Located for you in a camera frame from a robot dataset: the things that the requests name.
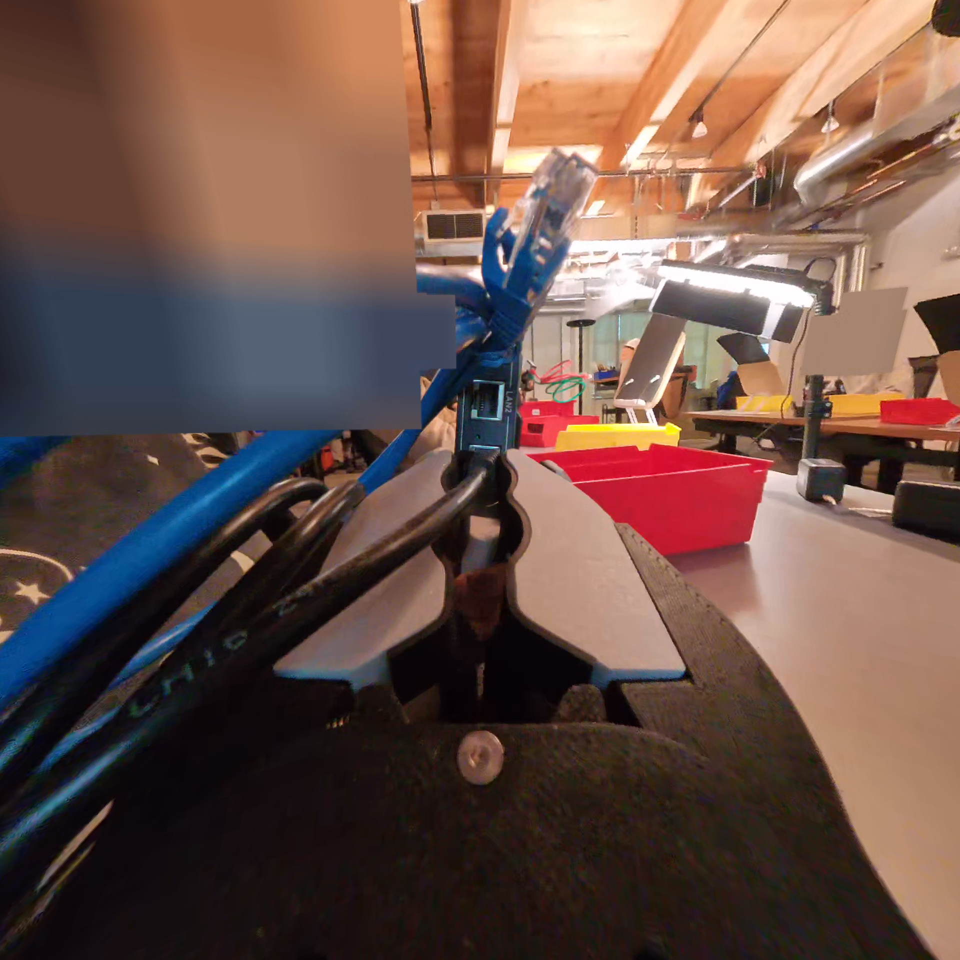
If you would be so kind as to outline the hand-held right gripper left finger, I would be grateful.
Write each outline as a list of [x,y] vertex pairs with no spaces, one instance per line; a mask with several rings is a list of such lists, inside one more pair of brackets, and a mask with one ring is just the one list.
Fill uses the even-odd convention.
[[[321,571],[357,558],[437,501],[445,493],[443,475],[452,458],[449,450],[426,453],[368,495],[342,528]],[[390,654],[439,625],[447,604],[447,568],[427,546],[285,654],[273,672],[352,687],[385,683]]]

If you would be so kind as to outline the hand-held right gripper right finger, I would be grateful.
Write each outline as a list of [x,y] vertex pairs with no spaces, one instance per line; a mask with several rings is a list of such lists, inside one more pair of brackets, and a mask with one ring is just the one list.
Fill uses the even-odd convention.
[[519,521],[504,619],[488,643],[489,685],[675,682],[687,674],[612,518],[517,450],[505,499]]

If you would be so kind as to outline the black multi-port network device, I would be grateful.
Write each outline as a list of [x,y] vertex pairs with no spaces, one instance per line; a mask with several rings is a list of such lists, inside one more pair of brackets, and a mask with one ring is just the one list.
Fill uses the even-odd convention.
[[488,462],[483,485],[473,502],[480,517],[497,520],[503,545],[512,555],[522,539],[522,521],[509,499],[515,474],[507,460],[519,446],[521,354],[508,352],[504,361],[488,359],[474,368],[459,393],[455,462],[459,478],[475,460]]

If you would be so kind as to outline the large red plastic bin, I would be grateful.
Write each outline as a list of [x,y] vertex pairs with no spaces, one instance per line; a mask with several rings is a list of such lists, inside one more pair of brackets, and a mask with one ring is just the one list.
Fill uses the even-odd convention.
[[653,444],[532,454],[665,557],[747,544],[767,460]]

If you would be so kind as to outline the small red plastic bin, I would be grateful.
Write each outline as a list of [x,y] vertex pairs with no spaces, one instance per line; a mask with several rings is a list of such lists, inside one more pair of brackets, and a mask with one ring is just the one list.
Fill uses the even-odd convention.
[[552,449],[561,432],[570,426],[598,425],[599,416],[578,414],[574,401],[528,400],[519,408],[520,448]]

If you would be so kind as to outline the black floor lamp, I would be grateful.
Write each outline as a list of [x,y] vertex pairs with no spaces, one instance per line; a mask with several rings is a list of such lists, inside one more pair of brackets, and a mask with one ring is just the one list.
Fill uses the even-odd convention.
[[571,318],[566,322],[566,326],[572,331],[571,337],[575,335],[575,374],[579,383],[575,401],[578,415],[584,414],[584,398],[592,379],[589,365],[585,362],[585,332],[590,331],[595,324],[595,318]]

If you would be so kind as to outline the black light stand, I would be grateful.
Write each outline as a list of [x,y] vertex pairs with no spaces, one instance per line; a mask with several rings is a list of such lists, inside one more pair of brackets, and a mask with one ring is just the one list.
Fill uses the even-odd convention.
[[802,390],[801,462],[819,457],[823,423],[830,418],[833,409],[825,395],[825,382],[826,378],[822,374],[810,374],[805,378]]

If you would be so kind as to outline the long wooden desk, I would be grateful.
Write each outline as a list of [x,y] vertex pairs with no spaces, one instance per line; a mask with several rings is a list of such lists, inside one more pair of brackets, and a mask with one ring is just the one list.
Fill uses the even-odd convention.
[[[717,449],[738,453],[738,442],[759,448],[769,442],[779,459],[791,470],[801,459],[804,420],[796,415],[768,412],[696,411],[692,426],[718,438]],[[818,454],[841,463],[846,479],[863,487],[864,471],[877,464],[876,490],[893,495],[906,467],[945,473],[959,478],[958,430],[940,426],[888,424],[878,417],[833,417],[822,421]]]

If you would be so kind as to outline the person's dark printed shirt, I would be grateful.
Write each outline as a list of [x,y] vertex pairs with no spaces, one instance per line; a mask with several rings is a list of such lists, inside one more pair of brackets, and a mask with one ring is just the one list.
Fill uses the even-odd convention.
[[2,489],[2,642],[225,455],[204,434],[74,438]]

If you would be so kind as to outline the large black base block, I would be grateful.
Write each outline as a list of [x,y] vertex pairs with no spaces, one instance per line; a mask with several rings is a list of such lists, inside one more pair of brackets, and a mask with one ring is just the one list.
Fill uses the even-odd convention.
[[959,540],[959,482],[905,479],[894,492],[894,527],[948,542]]

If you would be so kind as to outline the grey flat panel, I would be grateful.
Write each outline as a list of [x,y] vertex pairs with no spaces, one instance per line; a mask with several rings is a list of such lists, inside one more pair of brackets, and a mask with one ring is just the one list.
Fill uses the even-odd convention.
[[848,292],[836,312],[812,316],[799,374],[847,378],[891,373],[906,320],[906,296],[906,287]]

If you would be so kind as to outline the shallow red plastic bin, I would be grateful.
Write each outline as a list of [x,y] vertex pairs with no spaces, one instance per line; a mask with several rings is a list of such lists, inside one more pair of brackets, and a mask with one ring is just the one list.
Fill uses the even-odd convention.
[[939,397],[882,400],[879,419],[894,426],[949,428],[958,425],[959,406]]

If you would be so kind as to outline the white air vent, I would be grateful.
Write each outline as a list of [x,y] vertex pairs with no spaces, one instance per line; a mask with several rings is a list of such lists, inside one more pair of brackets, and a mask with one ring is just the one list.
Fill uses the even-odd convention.
[[416,229],[425,247],[463,246],[483,240],[487,221],[484,209],[428,209],[416,217]]

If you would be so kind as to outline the black panel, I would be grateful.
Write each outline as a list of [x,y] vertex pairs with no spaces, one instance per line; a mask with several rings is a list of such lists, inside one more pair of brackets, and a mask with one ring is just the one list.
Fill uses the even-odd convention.
[[928,331],[938,354],[959,351],[960,294],[918,301],[913,309]]

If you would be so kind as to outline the silver ventilation duct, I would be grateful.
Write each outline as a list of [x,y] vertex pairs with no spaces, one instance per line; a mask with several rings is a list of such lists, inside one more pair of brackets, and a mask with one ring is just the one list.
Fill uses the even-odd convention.
[[892,144],[933,133],[941,134],[954,126],[958,111],[944,114],[934,122],[930,116],[907,118],[881,128],[870,121],[854,127],[828,147],[813,154],[798,170],[793,188],[800,205],[807,210],[824,196],[825,185],[840,173],[865,162],[874,153]]

